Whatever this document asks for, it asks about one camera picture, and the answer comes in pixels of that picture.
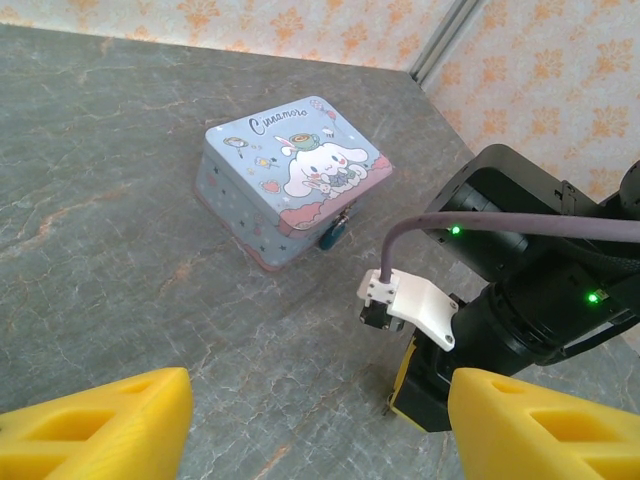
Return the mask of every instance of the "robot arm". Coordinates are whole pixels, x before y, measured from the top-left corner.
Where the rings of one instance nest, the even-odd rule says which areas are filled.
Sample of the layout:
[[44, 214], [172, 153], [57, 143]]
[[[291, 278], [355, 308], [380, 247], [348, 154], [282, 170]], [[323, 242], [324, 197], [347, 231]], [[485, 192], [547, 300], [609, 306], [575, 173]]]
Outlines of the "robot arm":
[[[358, 290], [363, 323], [392, 331], [404, 322], [417, 327], [391, 408], [427, 431], [449, 430], [446, 401], [456, 368], [513, 375], [586, 351], [638, 323], [637, 166], [620, 192], [598, 205], [495, 145], [453, 177], [427, 214], [396, 225], [383, 244], [381, 270], [367, 272]], [[393, 243], [416, 228], [491, 283], [465, 304], [426, 279], [392, 270]], [[608, 330], [567, 347], [607, 322]]]

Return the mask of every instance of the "floral pattern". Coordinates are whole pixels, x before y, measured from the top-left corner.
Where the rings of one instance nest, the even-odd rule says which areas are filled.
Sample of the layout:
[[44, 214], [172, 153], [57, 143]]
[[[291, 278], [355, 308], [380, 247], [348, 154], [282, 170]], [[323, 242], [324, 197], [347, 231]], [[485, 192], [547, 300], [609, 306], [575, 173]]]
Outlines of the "floral pattern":
[[487, 0], [423, 88], [475, 153], [507, 144], [602, 200], [640, 159], [638, 3]]
[[453, 0], [113, 3], [0, 0], [0, 23], [407, 71]]

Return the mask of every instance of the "tin box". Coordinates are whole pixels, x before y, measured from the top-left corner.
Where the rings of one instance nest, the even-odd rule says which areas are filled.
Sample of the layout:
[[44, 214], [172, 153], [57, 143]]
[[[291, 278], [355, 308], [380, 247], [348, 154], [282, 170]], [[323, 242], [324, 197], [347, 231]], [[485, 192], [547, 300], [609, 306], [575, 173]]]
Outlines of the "tin box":
[[209, 129], [195, 190], [273, 271], [342, 226], [391, 172], [335, 108], [308, 97]]

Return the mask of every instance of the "white 3d-printed bracket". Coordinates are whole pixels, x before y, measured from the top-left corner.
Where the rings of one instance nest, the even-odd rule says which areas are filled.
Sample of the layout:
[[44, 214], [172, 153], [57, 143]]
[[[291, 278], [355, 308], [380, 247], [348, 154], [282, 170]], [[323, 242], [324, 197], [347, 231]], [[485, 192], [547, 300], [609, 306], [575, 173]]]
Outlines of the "white 3d-printed bracket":
[[367, 307], [372, 300], [386, 303], [389, 315], [412, 323], [444, 351], [455, 346], [451, 318], [458, 304], [426, 278], [393, 270], [391, 282], [385, 284], [380, 282], [380, 270], [369, 270], [358, 297]]

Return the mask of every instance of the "small padlock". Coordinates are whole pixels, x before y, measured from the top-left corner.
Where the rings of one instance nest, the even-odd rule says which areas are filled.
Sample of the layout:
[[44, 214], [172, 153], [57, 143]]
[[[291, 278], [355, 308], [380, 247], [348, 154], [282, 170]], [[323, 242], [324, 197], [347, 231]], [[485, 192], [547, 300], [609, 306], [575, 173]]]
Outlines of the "small padlock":
[[329, 230], [327, 230], [324, 235], [320, 237], [320, 241], [318, 242], [320, 250], [330, 250], [340, 239], [345, 229], [347, 228], [347, 222], [349, 221], [347, 212], [348, 210], [345, 210], [333, 223]]

